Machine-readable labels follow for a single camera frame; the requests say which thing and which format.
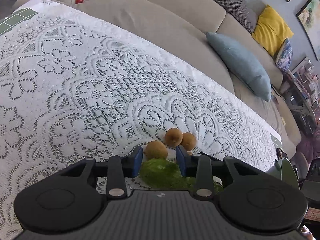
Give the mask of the light blue cushion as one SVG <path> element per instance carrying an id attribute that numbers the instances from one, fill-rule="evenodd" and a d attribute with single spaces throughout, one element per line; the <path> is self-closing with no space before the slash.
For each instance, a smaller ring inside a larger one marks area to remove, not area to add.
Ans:
<path id="1" fill-rule="evenodd" d="M 271 100 L 271 81 L 259 60 L 237 40 L 223 34 L 206 33 L 209 45 L 227 68 L 256 96 Z"/>

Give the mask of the cluttered desk with books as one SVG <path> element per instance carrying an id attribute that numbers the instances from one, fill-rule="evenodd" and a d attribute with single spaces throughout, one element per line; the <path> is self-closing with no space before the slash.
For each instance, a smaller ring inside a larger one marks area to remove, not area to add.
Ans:
<path id="1" fill-rule="evenodd" d="M 300 130 L 312 134 L 319 125 L 319 75 L 309 57 L 286 72 L 280 93 Z"/>

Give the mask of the grey patterned cushion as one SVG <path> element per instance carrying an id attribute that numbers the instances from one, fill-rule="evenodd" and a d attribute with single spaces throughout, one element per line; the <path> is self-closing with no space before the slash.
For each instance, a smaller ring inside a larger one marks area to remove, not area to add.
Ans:
<path id="1" fill-rule="evenodd" d="M 257 25 L 257 14 L 247 5 L 245 0 L 214 0 L 225 11 L 231 14 L 251 34 Z"/>

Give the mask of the brown kiwi fruit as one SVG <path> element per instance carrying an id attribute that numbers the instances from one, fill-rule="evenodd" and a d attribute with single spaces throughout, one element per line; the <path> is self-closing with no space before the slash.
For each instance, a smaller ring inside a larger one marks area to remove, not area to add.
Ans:
<path id="1" fill-rule="evenodd" d="M 178 128 L 171 128 L 167 130 L 164 141 L 167 146 L 171 148 L 177 147 L 183 140 L 183 133 Z"/>
<path id="2" fill-rule="evenodd" d="M 197 139 L 195 135 L 189 132 L 185 132 L 182 135 L 183 137 L 180 145 L 183 146 L 186 151 L 193 150 L 197 144 Z"/>
<path id="3" fill-rule="evenodd" d="M 145 156 L 147 159 L 166 159 L 168 150 L 162 142 L 154 140 L 147 144 Z"/>

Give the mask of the framed landscape painting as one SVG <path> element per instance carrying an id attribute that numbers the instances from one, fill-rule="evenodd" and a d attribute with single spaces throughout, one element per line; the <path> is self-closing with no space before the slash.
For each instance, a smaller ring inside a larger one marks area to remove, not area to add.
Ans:
<path id="1" fill-rule="evenodd" d="M 319 0 L 308 0 L 297 12 L 301 26 L 303 27 L 313 49 L 316 60 L 319 62 Z"/>

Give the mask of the white lace tablecloth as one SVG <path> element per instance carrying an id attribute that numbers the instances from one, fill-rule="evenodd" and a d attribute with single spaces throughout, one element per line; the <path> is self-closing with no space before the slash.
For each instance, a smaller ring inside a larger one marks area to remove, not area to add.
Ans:
<path id="1" fill-rule="evenodd" d="M 32 0 L 1 20 L 1 239 L 25 187 L 85 157 L 106 161 L 176 127 L 195 152 L 274 163 L 273 129 L 217 80 L 66 5 Z"/>

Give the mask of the yellow cushion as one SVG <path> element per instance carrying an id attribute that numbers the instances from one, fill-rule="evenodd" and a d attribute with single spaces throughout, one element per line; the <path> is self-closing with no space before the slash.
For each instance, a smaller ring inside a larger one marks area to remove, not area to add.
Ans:
<path id="1" fill-rule="evenodd" d="M 269 5 L 260 14 L 252 37 L 272 56 L 294 33 L 283 18 Z"/>

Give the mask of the blue floral cushion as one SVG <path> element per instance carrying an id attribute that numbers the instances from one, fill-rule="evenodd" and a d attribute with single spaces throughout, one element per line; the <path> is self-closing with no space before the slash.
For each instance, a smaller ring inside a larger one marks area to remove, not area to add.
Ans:
<path id="1" fill-rule="evenodd" d="M 292 62 L 293 50 L 291 43 L 288 38 L 286 38 L 281 45 L 276 58 L 276 67 L 282 72 L 286 73 L 289 70 L 290 64 Z"/>

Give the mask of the green cucumber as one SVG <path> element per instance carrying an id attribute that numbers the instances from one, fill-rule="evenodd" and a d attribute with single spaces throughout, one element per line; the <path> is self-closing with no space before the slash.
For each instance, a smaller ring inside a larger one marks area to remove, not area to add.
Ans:
<path id="1" fill-rule="evenodd" d="M 183 177 L 176 163 L 164 159 L 150 159 L 142 163 L 139 176 L 152 189 L 193 191 L 195 177 Z"/>

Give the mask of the green bowl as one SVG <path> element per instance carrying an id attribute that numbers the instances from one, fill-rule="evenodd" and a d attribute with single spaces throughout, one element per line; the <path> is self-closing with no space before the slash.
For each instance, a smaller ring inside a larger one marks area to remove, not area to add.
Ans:
<path id="1" fill-rule="evenodd" d="M 274 165 L 266 173 L 291 185 L 295 189 L 300 189 L 296 173 L 287 158 L 275 160 Z"/>

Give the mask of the beige sofa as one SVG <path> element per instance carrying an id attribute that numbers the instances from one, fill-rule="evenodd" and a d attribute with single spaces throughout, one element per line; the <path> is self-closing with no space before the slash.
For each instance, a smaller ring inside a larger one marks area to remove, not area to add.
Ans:
<path id="1" fill-rule="evenodd" d="M 17 0 L 17 9 L 29 0 Z M 237 40 L 252 52 L 266 70 L 276 93 L 283 75 L 274 59 L 251 34 L 213 0 L 52 0 L 117 25 L 191 64 L 225 87 L 261 116 L 281 137 L 289 158 L 296 153 L 301 135 L 285 103 L 276 95 L 270 102 L 255 96 L 227 67 L 206 41 L 206 33 Z"/>

